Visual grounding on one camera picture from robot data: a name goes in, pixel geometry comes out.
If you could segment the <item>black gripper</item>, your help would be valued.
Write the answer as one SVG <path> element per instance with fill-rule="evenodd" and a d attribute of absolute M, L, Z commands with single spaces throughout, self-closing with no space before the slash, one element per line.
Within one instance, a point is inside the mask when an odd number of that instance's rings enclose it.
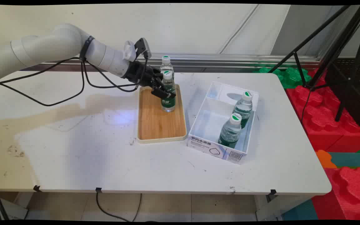
<path fill-rule="evenodd" d="M 124 87 L 135 86 L 138 83 L 139 86 L 152 88 L 151 94 L 160 99 L 172 99 L 176 96 L 175 92 L 169 91 L 164 87 L 161 71 L 137 60 L 129 63 L 124 78 L 131 82 L 131 84 Z"/>

